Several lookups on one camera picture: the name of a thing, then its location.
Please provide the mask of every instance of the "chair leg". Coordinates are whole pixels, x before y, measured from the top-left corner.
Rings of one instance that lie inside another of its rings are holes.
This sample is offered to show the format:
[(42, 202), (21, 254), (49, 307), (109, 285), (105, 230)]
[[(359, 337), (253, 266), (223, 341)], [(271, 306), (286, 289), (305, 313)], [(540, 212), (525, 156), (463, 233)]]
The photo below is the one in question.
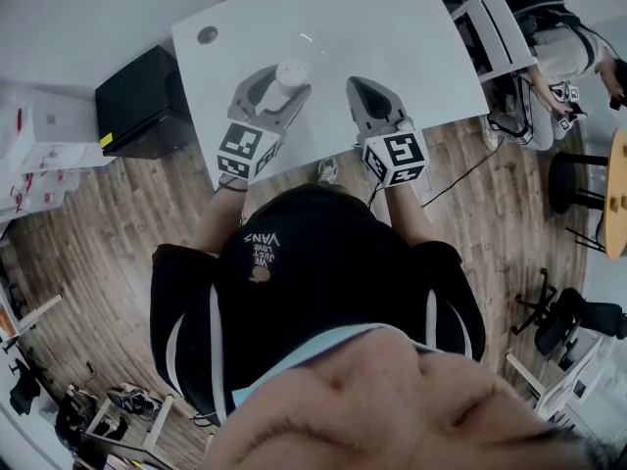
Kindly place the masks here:
[(516, 300), (516, 302), (517, 302), (519, 305), (527, 306), (528, 308), (535, 308), (536, 306), (538, 306), (538, 304), (537, 304), (537, 303), (529, 303), (529, 302), (525, 302), (525, 301), (523, 301), (523, 300), (522, 300), (522, 295), (520, 295), (520, 294), (517, 294), (517, 295), (516, 295), (515, 300)]
[(547, 294), (547, 306), (551, 304), (556, 294), (557, 294), (557, 289), (551, 286), (549, 288), (549, 293)]
[(522, 331), (524, 331), (527, 327), (535, 322), (535, 320), (541, 315), (538, 310), (535, 310), (531, 316), (524, 321), (524, 323), (520, 327), (516, 327), (515, 325), (511, 326), (511, 333), (514, 336), (518, 336)]
[(540, 305), (547, 300), (547, 289), (549, 288), (549, 273), (546, 268), (540, 270), (542, 273), (542, 293), (540, 294)]

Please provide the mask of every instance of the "black box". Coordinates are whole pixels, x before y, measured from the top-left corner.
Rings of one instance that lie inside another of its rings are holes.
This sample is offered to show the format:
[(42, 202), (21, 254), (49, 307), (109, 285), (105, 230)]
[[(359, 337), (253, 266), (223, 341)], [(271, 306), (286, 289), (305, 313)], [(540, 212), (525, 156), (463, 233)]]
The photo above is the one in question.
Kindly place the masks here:
[(176, 59), (155, 47), (96, 89), (105, 156), (154, 160), (196, 139)]

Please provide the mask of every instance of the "white stripe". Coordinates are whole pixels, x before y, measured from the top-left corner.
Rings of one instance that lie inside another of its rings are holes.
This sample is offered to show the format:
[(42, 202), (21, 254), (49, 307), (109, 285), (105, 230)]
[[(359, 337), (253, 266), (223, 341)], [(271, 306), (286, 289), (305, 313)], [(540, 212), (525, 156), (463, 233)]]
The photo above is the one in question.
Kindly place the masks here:
[(424, 328), (424, 341), (427, 347), (432, 349), (438, 348), (436, 329), (438, 327), (438, 299), (433, 292), (433, 289), (429, 292), (427, 298), (427, 314)]
[(465, 346), (465, 353), (464, 354), (468, 358), (472, 358), (472, 343), (470, 343), (470, 336), (468, 336), (468, 331), (466, 330), (466, 326), (463, 324), (463, 320), (461, 320), (461, 315), (459, 315), (459, 313), (455, 309), (455, 307), (453, 305), (451, 305), (449, 302), (447, 302), (447, 303), (453, 309), (453, 311), (455, 312), (455, 315), (458, 316), (459, 325), (461, 326), (461, 332), (463, 332), (463, 343), (464, 343), (464, 346)]
[(222, 321), (217, 305), (216, 286), (212, 286), (209, 296), (212, 341), (212, 390), (216, 415), (220, 423), (226, 421), (226, 401), (224, 400), (224, 356), (222, 354)]
[(168, 370), (169, 380), (172, 381), (174, 388), (181, 395), (183, 395), (183, 393), (178, 384), (178, 377), (176, 376), (176, 340), (178, 340), (178, 330), (180, 329), (180, 324), (183, 322), (184, 316), (185, 314), (183, 313), (174, 324), (172, 332), (169, 333), (168, 346), (166, 347), (166, 369)]

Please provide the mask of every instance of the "yellow sticker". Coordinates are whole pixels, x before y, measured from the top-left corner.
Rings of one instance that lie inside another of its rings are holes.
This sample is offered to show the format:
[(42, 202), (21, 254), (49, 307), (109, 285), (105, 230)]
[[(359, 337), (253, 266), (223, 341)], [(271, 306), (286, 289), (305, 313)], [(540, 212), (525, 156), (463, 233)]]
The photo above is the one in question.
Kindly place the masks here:
[(105, 146), (111, 143), (114, 140), (114, 133), (110, 132), (105, 137), (100, 140), (100, 149), (102, 150)]

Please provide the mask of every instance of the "white table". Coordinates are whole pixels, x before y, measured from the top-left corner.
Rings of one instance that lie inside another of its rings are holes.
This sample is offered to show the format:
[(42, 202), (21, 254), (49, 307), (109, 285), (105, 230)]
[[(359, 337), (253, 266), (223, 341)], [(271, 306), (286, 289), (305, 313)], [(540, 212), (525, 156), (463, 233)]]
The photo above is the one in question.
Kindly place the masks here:
[[(609, 340), (608, 336), (599, 336), (575, 363), (547, 387), (510, 352), (506, 355), (506, 360), (516, 368), (540, 396), (534, 408), (536, 414), (544, 420), (549, 420), (561, 411), (569, 401), (583, 402), (596, 387), (606, 363), (606, 358), (598, 360), (599, 349), (606, 343), (610, 343)], [(583, 396), (575, 394), (575, 388), (579, 383), (585, 386)]]
[[(201, 44), (206, 26), (217, 38)], [(416, 128), (488, 113), (477, 73), (442, 0), (229, 0), (172, 29), (194, 125), (214, 184), (236, 86), (287, 58), (306, 62), (312, 95), (256, 178), (350, 150), (351, 75), (403, 100)]]
[(25, 333), (30, 327), (37, 323), (41, 315), (62, 300), (61, 296), (57, 295), (45, 305), (34, 309), (24, 318), (18, 319), (13, 313), (7, 293), (8, 289), (2, 287), (0, 284), (0, 338), (2, 338), (3, 342)]

